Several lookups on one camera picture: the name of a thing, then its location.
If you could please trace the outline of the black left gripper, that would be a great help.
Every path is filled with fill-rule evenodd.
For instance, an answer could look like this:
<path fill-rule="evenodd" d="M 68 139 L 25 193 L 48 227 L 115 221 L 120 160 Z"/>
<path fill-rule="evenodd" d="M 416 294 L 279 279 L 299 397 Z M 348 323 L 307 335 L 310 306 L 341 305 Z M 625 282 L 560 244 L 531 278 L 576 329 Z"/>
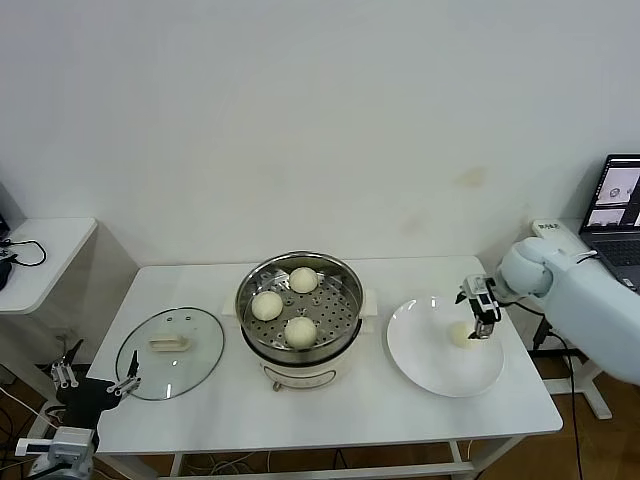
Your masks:
<path fill-rule="evenodd" d="M 139 387 L 141 378 L 138 376 L 138 351 L 133 351 L 124 380 L 115 384 L 108 380 L 86 377 L 79 382 L 72 364 L 83 343 L 83 339 L 78 340 L 72 348 L 55 360 L 51 365 L 50 374 L 58 389 L 56 399 L 65 406 L 63 425 L 96 428 L 102 413 L 119 405 L 119 396 L 127 396 Z"/>

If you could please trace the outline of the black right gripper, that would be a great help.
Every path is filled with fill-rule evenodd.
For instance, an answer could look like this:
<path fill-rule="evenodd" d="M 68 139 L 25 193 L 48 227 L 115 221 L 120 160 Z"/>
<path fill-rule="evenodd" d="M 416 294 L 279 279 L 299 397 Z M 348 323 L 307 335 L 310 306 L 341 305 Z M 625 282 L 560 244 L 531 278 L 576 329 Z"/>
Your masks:
<path fill-rule="evenodd" d="M 469 340 L 488 339 L 494 330 L 495 322 L 501 321 L 501 311 L 492 287 L 494 281 L 486 275 L 467 276 L 457 294 L 455 304 L 467 301 L 476 319 Z"/>

